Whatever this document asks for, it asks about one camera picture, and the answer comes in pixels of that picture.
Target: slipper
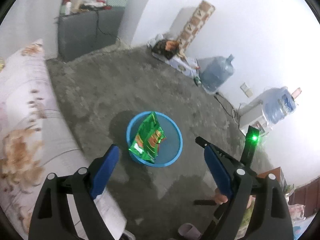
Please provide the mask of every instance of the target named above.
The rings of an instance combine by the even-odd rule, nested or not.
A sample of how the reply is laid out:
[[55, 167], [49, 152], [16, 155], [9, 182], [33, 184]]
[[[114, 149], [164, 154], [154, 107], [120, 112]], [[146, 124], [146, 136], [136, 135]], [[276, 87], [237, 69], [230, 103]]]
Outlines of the slipper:
[[198, 240], [202, 236], [199, 230], [190, 223], [184, 223], [182, 226], [180, 226], [178, 233], [187, 240]]
[[136, 240], [136, 237], [134, 236], [134, 234], [130, 233], [129, 231], [124, 230], [120, 239], [121, 240]]

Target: plastic water jug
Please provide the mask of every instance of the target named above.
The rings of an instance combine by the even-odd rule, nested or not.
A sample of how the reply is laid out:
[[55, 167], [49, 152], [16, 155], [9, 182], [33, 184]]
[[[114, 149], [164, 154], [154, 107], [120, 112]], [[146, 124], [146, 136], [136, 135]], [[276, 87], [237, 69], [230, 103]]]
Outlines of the plastic water jug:
[[266, 118], [272, 124], [278, 123], [296, 109], [294, 99], [286, 87], [273, 88], [263, 105]]
[[213, 57], [198, 60], [200, 66], [199, 77], [204, 90], [208, 94], [214, 94], [218, 88], [234, 73], [231, 61], [234, 59], [231, 54], [228, 58]]

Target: wooden door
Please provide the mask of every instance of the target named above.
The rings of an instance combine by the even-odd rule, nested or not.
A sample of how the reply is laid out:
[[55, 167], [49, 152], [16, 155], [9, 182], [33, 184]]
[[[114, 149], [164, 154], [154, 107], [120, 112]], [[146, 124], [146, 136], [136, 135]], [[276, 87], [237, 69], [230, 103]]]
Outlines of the wooden door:
[[304, 216], [309, 217], [320, 209], [320, 178], [308, 185], [300, 187], [289, 197], [289, 205], [303, 204], [306, 206]]

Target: blue plastic basin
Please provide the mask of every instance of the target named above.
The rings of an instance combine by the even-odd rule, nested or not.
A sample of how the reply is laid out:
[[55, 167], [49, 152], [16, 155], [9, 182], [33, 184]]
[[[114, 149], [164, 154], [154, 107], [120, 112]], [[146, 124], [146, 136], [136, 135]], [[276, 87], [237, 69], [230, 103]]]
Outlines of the blue plastic basin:
[[[127, 127], [126, 140], [130, 147], [142, 121], [151, 113], [151, 111], [143, 112], [136, 115]], [[131, 158], [138, 163], [143, 163], [150, 167], [165, 167], [174, 163], [182, 152], [182, 135], [176, 123], [165, 114], [156, 112], [158, 121], [164, 131], [166, 139], [159, 144], [159, 153], [155, 159], [155, 163], [149, 163], [142, 160], [137, 155], [129, 151]]]

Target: pink slipper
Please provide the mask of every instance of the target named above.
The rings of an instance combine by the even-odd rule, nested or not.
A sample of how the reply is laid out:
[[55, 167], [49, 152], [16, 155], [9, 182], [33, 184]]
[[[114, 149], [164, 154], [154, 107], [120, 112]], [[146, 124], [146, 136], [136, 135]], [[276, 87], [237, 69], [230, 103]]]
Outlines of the pink slipper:
[[199, 230], [190, 223], [184, 223], [182, 226], [180, 226], [178, 233], [186, 240], [198, 240], [202, 236]]

